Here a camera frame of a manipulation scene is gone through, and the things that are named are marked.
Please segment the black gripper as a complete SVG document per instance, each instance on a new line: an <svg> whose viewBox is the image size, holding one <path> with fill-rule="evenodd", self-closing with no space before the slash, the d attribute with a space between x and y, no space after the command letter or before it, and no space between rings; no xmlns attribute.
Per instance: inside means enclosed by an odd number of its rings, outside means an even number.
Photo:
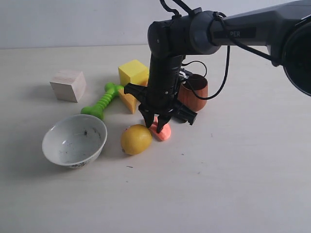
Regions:
<svg viewBox="0 0 311 233"><path fill-rule="evenodd" d="M131 94L139 102L138 107L147 128L157 117L156 132L160 133L172 117L193 124L197 113L190 110L178 100L179 70L184 60L183 55L168 58L151 56L149 80L147 86L128 83L125 94Z"/></svg>

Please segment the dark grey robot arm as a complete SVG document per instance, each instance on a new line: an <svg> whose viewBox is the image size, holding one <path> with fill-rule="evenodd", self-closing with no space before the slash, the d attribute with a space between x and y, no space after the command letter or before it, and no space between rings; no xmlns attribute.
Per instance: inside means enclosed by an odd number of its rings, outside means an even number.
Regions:
<svg viewBox="0 0 311 233"><path fill-rule="evenodd" d="M192 124L196 113L178 100L180 69L188 55L210 55L221 46L238 46L282 66L289 81L302 93L311 93L311 3L296 0L233 16L191 9L177 1L182 16L165 1L172 18L153 22L147 31L151 51L146 86L124 87L139 102L145 125L158 119L160 132L172 117Z"/></svg>

